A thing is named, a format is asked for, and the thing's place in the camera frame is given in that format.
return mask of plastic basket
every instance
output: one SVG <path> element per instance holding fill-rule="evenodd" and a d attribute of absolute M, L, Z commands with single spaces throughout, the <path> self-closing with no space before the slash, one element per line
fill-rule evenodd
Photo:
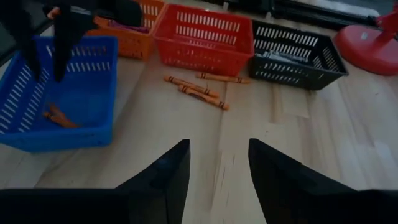
<path fill-rule="evenodd" d="M 137 0 L 144 14 L 143 26 L 150 29 L 148 34 L 133 30 L 109 26 L 110 19 L 95 17 L 99 29 L 87 32 L 87 35 L 113 35 L 119 40 L 119 55 L 123 57 L 147 60 L 154 51 L 152 33 L 165 3 L 157 0 Z"/>
<path fill-rule="evenodd" d="M 37 83 L 21 54 L 0 81 L 0 142 L 28 152 L 105 146 L 112 140 L 118 43 L 85 37 L 72 50 L 65 78 L 53 77 L 53 38 L 36 38 L 43 82 Z M 43 117 L 54 103 L 70 121 L 65 129 Z"/>
<path fill-rule="evenodd" d="M 176 4 L 154 37 L 164 64 L 217 75 L 238 75 L 254 54 L 251 19 Z"/>
<path fill-rule="evenodd" d="M 253 31 L 256 56 L 249 64 L 252 78 L 320 90 L 348 75 L 328 36 L 259 21 L 253 21 Z M 257 56 L 265 51 L 280 52 L 299 60 L 291 63 Z"/>

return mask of crayon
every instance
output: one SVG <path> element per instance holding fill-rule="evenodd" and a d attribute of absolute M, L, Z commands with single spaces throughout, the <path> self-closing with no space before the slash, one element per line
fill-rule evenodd
<path fill-rule="evenodd" d="M 64 128 L 79 128 L 79 126 L 73 124 L 72 122 L 70 122 L 67 119 L 63 119 L 60 116 L 57 115 L 52 115 L 49 112 L 44 112 L 43 116 L 49 120 L 51 120 L 52 122 L 59 124 L 61 127 Z"/>
<path fill-rule="evenodd" d="M 240 78 L 240 77 L 226 77 L 226 76 L 221 76 L 221 75 L 212 75 L 209 73 L 197 73 L 197 78 L 204 78 L 204 79 L 209 79 L 209 80 L 217 80 L 217 81 L 223 81 L 223 82 L 235 82 L 235 83 L 243 83 L 243 84 L 249 84 L 251 81 L 248 78 Z"/>
<path fill-rule="evenodd" d="M 189 87 L 189 88 L 191 88 L 193 90 L 196 90 L 196 91 L 198 91 L 200 93 L 203 93 L 204 95 L 208 95 L 208 96 L 211 96 L 211 97 L 214 97 L 214 98 L 219 98 L 220 97 L 219 94 L 216 91 L 209 90 L 207 88 L 203 88 L 203 87 L 197 86 L 197 85 L 195 85 L 193 83 L 186 82 L 186 81 L 178 79 L 178 78 L 174 78 L 174 77 L 171 77 L 171 76 L 167 75 L 167 76 L 164 77 L 164 80 L 167 81 L 167 82 L 176 84 L 176 85 L 185 85 L 185 86 L 187 86 L 187 87 Z"/>
<path fill-rule="evenodd" d="M 49 109 L 50 112 L 53 113 L 54 115 L 57 115 L 58 117 L 67 120 L 67 117 L 65 116 L 64 113 L 58 108 L 58 106 L 55 106 L 53 103 L 49 103 Z"/>
<path fill-rule="evenodd" d="M 195 97 L 196 99 L 202 100 L 206 103 L 210 103 L 212 105 L 215 105 L 223 110 L 228 110 L 229 109 L 229 105 L 221 102 L 220 100 L 214 99 L 210 96 L 204 95 L 198 91 L 192 90 L 191 88 L 187 87 L 187 86 L 183 86 L 183 85 L 179 85 L 178 86 L 178 90 L 180 90 L 181 92 L 188 94 L 190 96 Z"/>

